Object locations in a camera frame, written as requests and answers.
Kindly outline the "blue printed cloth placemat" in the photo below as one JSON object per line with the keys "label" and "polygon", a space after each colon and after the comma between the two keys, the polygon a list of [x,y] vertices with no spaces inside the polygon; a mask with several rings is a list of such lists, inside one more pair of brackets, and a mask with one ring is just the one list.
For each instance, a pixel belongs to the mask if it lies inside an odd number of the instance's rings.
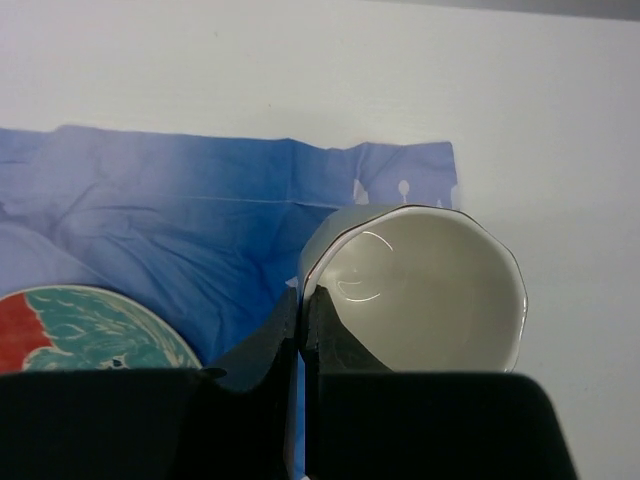
{"label": "blue printed cloth placemat", "polygon": [[1,290],[115,290],[209,362],[296,284],[301,249],[333,211],[448,208],[457,182],[446,141],[323,149],[291,139],[5,129]]}

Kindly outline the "red and teal plate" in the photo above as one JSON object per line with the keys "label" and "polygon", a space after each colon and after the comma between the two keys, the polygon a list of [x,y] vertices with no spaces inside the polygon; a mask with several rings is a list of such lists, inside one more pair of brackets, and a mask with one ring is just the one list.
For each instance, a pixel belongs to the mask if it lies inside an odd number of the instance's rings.
{"label": "red and teal plate", "polygon": [[82,285],[1,298],[1,372],[201,367],[188,343],[143,305]]}

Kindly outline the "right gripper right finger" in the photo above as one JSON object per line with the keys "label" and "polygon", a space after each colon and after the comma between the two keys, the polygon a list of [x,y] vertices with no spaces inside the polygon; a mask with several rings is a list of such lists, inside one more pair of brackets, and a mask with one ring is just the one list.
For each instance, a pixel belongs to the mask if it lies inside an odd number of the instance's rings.
{"label": "right gripper right finger", "polygon": [[512,373],[400,373],[317,288],[304,316],[305,472],[312,479],[573,479],[552,403]]}

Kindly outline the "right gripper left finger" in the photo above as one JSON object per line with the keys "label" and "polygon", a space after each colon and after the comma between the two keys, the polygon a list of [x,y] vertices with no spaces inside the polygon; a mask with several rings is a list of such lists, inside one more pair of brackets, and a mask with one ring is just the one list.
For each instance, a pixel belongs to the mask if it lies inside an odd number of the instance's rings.
{"label": "right gripper left finger", "polygon": [[298,300],[203,369],[16,373],[1,379],[5,479],[287,479]]}

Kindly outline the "pale yellow mug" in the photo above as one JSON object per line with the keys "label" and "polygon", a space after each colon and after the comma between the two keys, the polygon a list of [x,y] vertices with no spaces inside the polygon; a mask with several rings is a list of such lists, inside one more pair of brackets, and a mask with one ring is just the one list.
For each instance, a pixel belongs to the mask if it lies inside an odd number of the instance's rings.
{"label": "pale yellow mug", "polygon": [[304,246],[299,298],[322,287],[339,323],[397,372],[510,372],[528,297],[513,253],[458,210],[353,205]]}

